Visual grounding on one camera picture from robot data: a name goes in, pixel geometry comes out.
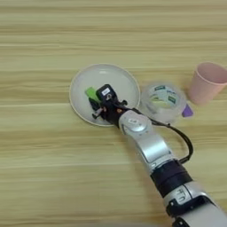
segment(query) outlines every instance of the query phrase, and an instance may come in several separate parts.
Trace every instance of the roll of tape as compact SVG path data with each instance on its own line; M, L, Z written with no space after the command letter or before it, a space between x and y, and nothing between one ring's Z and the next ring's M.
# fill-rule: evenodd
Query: roll of tape
M185 94L171 83L153 82L142 92L142 112L156 121L172 123L187 106Z

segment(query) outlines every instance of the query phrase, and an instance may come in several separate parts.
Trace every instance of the pink cup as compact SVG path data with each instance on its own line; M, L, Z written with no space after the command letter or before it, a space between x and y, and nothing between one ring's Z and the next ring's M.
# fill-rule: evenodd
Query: pink cup
M227 70L215 63L198 65L189 89L190 100L204 105L212 100L227 85Z

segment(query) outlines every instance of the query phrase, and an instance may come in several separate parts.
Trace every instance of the green object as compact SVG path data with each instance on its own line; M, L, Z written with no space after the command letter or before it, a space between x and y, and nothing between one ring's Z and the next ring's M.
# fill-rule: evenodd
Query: green object
M88 98L92 98L93 100L100 102L100 100L98 99L98 96L96 95L96 90L92 87L88 88L85 91L86 95L88 96Z

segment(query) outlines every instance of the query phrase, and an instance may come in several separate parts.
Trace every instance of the table surface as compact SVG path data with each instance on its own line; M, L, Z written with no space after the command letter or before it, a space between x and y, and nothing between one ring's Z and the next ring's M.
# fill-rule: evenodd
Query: table surface
M0 224L170 226L162 199L118 129L82 121L68 101L83 67L128 69L141 89L187 91L202 61L226 66L226 0L0 2ZM227 90L176 126L194 143L185 166L227 211ZM178 137L158 131L178 155Z

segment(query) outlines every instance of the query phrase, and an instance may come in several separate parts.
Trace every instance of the black object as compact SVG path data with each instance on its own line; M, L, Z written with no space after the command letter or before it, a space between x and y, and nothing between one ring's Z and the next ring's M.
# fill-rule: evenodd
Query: black object
M154 170L151 174L162 198L177 187L189 183L192 178L178 160L172 160Z
M126 107L128 102L126 100L120 102L109 84L98 89L96 94L101 101L100 107L103 109L101 117L119 128L120 117L129 110Z

